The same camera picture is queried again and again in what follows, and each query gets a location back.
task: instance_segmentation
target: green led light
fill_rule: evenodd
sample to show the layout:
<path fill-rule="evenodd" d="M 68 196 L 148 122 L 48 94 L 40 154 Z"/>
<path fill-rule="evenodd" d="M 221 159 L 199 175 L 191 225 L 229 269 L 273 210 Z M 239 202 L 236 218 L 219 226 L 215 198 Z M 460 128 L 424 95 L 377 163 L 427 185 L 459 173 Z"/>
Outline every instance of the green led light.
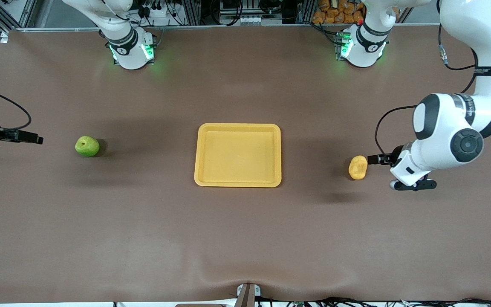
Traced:
<path fill-rule="evenodd" d="M 384 42 L 382 46 L 380 46 L 380 52 L 378 53 L 378 58 L 382 56 L 384 53 L 384 47 L 386 46 L 386 43 Z"/>
<path fill-rule="evenodd" d="M 153 58 L 153 47 L 151 45 L 143 45 L 142 44 L 142 49 L 145 53 L 146 58 L 149 60 Z"/>
<path fill-rule="evenodd" d="M 351 47 L 353 47 L 353 40 L 350 38 L 345 43 L 345 45 L 342 46 L 341 56 L 343 56 L 343 57 L 349 56 L 349 51 L 351 50 Z"/>
<path fill-rule="evenodd" d="M 111 47 L 111 45 L 109 45 L 109 50 L 111 50 L 111 53 L 113 54 L 113 59 L 117 61 L 117 55 L 115 54 L 115 51 L 113 50 L 113 47 Z"/>

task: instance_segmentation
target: brown tablecloth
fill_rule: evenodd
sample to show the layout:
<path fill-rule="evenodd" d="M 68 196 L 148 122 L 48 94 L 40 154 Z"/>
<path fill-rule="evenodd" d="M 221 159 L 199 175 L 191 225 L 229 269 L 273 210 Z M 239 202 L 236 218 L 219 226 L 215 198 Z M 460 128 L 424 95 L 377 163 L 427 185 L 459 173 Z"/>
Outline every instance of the brown tablecloth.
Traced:
<path fill-rule="evenodd" d="M 0 93 L 33 116 L 45 144 L 0 142 L 0 302 L 181 301 L 230 297 L 242 282 L 276 299 L 491 299 L 491 138 L 434 191 L 394 192 L 376 121 L 471 71 L 439 59 L 436 27 L 396 27 L 371 68 L 335 60 L 310 28 L 167 31 L 156 63 L 114 66 L 97 33 L 11 33 Z M 453 66 L 470 64 L 444 35 Z M 413 139 L 411 110 L 380 128 L 390 151 Z M 0 123 L 26 119 L 0 99 Z M 198 127 L 277 124 L 278 188 L 193 181 Z M 84 134 L 104 157 L 74 150 Z"/>

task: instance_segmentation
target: plastic tray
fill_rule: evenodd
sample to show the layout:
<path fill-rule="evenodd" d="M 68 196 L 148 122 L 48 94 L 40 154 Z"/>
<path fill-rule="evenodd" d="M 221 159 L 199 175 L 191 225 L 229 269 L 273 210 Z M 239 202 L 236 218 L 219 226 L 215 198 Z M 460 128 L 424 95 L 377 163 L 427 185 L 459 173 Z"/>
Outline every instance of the plastic tray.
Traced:
<path fill-rule="evenodd" d="M 203 124 L 194 181 L 212 187 L 277 187 L 281 131 L 274 124 Z"/>

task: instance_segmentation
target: green pear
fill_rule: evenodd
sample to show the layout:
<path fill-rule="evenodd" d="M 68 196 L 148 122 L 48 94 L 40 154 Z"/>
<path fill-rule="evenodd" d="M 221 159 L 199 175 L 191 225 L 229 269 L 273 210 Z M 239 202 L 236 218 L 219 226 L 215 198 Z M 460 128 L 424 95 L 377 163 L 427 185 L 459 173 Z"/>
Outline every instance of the green pear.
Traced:
<path fill-rule="evenodd" d="M 100 143 L 91 136 L 81 136 L 75 144 L 75 150 L 85 157 L 93 157 L 100 150 Z"/>

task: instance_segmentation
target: wire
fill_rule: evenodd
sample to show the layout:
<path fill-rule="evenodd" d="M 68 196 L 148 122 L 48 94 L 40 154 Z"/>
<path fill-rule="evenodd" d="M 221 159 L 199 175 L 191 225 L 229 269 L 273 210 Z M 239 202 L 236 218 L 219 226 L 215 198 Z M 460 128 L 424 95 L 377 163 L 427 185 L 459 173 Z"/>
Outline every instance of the wire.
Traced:
<path fill-rule="evenodd" d="M 212 2 L 210 3 L 210 15 L 211 15 L 211 18 L 213 19 L 213 22 L 216 23 L 217 25 L 222 25 L 222 23 L 220 23 L 219 19 L 215 17 L 215 12 L 217 11 L 220 11 L 221 8 L 218 8 L 216 7 L 214 4 L 216 4 L 217 0 L 212 0 Z M 225 26 L 227 27 L 230 27 L 232 25 L 234 25 L 235 23 L 238 22 L 238 20 L 240 20 L 240 17 L 242 17 L 242 12 L 243 12 L 243 2 L 242 0 L 236 0 L 237 2 L 237 6 L 236 6 L 236 15 L 234 16 L 234 18 L 232 19 L 232 21 L 228 24 L 226 24 Z"/>
<path fill-rule="evenodd" d="M 475 81 L 475 78 L 476 78 L 476 75 L 473 75 L 471 77 L 471 80 L 469 81 L 469 84 L 467 84 L 467 86 L 465 87 L 465 89 L 463 89 L 463 91 L 461 91 L 460 94 L 465 93 L 471 87 L 471 85 L 473 84 L 473 81 Z"/>
<path fill-rule="evenodd" d="M 281 12 L 281 8 L 276 8 L 276 9 L 270 9 L 269 6 L 264 6 L 265 2 L 268 2 L 269 0 L 259 0 L 259 8 L 265 12 L 266 14 L 278 14 Z"/>
<path fill-rule="evenodd" d="M 129 20 L 129 19 L 124 19 L 121 16 L 117 15 L 117 13 L 115 13 L 115 11 L 113 11 L 113 9 L 109 6 L 109 4 L 105 3 L 104 0 L 101 0 L 101 2 L 103 2 L 103 4 L 105 4 L 105 6 L 107 6 L 107 8 L 109 9 L 109 11 L 111 11 L 115 16 L 117 16 L 117 18 L 122 19 L 124 21 L 128 21 Z"/>
<path fill-rule="evenodd" d="M 166 32 L 166 27 L 162 28 L 162 33 L 160 33 L 160 39 L 156 43 L 157 47 L 158 47 L 158 45 L 160 45 L 160 43 L 162 43 L 162 37 L 164 37 L 164 32 Z"/>
<path fill-rule="evenodd" d="M 166 2 L 166 6 L 173 10 L 173 14 L 176 14 L 175 16 L 172 14 L 172 12 L 170 12 L 170 15 L 172 16 L 172 18 L 176 21 L 176 23 L 180 26 L 184 26 L 185 24 L 184 23 L 181 23 L 181 18 L 179 18 L 179 20 L 176 19 L 176 16 L 179 17 L 179 12 L 176 10 L 176 5 L 175 5 L 175 2 L 173 3 L 173 6 L 170 7 L 170 4 L 168 3 L 168 0 L 164 0 L 164 2 Z"/>
<path fill-rule="evenodd" d="M 18 107 L 20 110 L 22 110 L 22 112 L 25 113 L 25 115 L 28 117 L 28 122 L 25 124 L 25 125 L 22 125 L 22 126 L 18 126 L 18 127 L 15 127 L 15 128 L 8 128 L 9 130 L 20 130 L 22 128 L 26 128 L 27 126 L 29 126 L 29 124 L 31 124 L 32 122 L 32 117 L 31 115 L 28 113 L 28 111 L 26 111 L 26 109 L 24 109 L 21 105 L 19 105 L 18 103 L 12 101 L 11 99 L 8 99 L 7 97 L 3 96 L 0 94 L 0 98 L 3 98 L 5 99 L 6 101 L 12 103 L 13 105 L 16 105 L 16 107 Z"/>
<path fill-rule="evenodd" d="M 336 41 L 334 41 L 333 39 L 331 39 L 331 37 L 329 35 L 335 35 L 336 32 L 332 32 L 332 31 L 328 31 L 328 30 L 325 30 L 323 29 L 323 27 L 321 25 L 316 26 L 315 24 L 309 22 L 309 21 L 301 21 L 300 23 L 304 23 L 305 25 L 310 25 L 312 27 L 314 27 L 314 29 L 320 31 L 321 33 L 323 33 L 323 35 L 325 36 L 325 38 L 327 38 L 328 41 L 330 41 L 331 43 L 335 44 L 335 45 L 341 45 L 341 43 L 337 43 Z"/>
<path fill-rule="evenodd" d="M 380 117 L 380 120 L 378 120 L 378 124 L 376 124 L 376 129 L 374 129 L 374 142 L 376 143 L 376 146 L 378 146 L 378 149 L 380 149 L 380 152 L 382 153 L 382 155 L 386 154 L 384 152 L 384 150 L 382 149 L 382 146 L 380 146 L 380 143 L 378 142 L 378 128 L 380 128 L 380 123 L 382 123 L 382 120 L 384 120 L 384 118 L 387 115 L 389 115 L 390 113 L 393 113 L 394 111 L 404 110 L 404 109 L 413 109 L 415 107 L 416 107 L 415 105 L 407 105 L 405 107 L 396 107 L 394 109 L 389 110 L 384 115 L 382 115 L 382 117 Z"/>
<path fill-rule="evenodd" d="M 444 47 L 442 46 L 442 42 L 441 42 L 441 31 L 442 31 L 442 23 L 439 23 L 439 35 L 438 35 L 439 49 L 441 50 L 442 62 L 444 63 L 446 68 L 448 68 L 449 70 L 468 70 L 469 68 L 474 68 L 475 66 L 477 66 L 475 51 L 473 49 L 471 49 L 471 52 L 473 52 L 473 56 L 475 57 L 475 64 L 465 66 L 465 67 L 460 67 L 460 68 L 450 67 L 448 65 L 448 60 L 446 60 L 446 51 L 445 51 Z"/>

